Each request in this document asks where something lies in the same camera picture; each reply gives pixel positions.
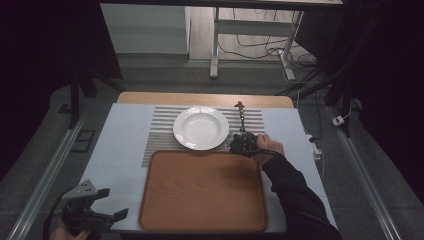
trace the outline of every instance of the white plate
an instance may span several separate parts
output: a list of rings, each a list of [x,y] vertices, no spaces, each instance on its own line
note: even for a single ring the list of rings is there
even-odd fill
[[[193,107],[178,115],[174,122],[175,138],[194,150],[208,150],[219,146],[228,135],[227,118],[209,107]]]

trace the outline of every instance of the striped placemat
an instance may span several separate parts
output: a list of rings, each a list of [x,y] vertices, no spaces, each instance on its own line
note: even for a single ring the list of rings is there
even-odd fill
[[[149,136],[147,139],[146,150],[142,167],[148,167],[150,157],[158,150],[187,150],[174,137],[173,126],[178,115],[193,106],[173,106],[160,105],[155,107],[152,123],[150,125]],[[213,107],[220,111],[228,120],[230,131],[238,132],[240,130],[240,116],[238,108]],[[244,109],[244,126],[246,131],[253,134],[265,133],[265,127],[262,118],[262,111],[259,108]],[[214,148],[216,151],[228,151],[229,148],[222,143]]]

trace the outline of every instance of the tray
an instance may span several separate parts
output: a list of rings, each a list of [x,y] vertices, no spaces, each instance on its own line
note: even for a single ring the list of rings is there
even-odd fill
[[[155,152],[139,224],[159,231],[264,230],[259,166],[227,152]]]

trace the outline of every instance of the hand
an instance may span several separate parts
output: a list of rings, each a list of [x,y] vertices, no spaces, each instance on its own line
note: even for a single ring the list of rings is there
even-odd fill
[[[284,155],[283,144],[280,142],[271,140],[268,134],[264,134],[264,135],[258,134],[257,138],[258,138],[258,141],[256,145],[258,148],[265,149],[265,150],[273,150]],[[263,153],[257,153],[252,156],[253,160],[255,160],[261,167],[266,162],[268,162],[268,160],[271,159],[272,157],[273,157],[272,155],[267,155]]]
[[[49,240],[85,240],[87,239],[88,235],[90,235],[89,231],[82,230],[78,236],[72,236],[62,220],[59,220],[59,223],[57,224],[54,232],[50,235]]]

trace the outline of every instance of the black sleeve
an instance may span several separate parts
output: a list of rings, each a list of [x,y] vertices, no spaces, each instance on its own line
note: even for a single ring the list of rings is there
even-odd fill
[[[321,199],[306,185],[303,174],[284,156],[276,156],[262,166],[272,182],[286,215],[287,232],[293,239],[341,239],[330,224]]]

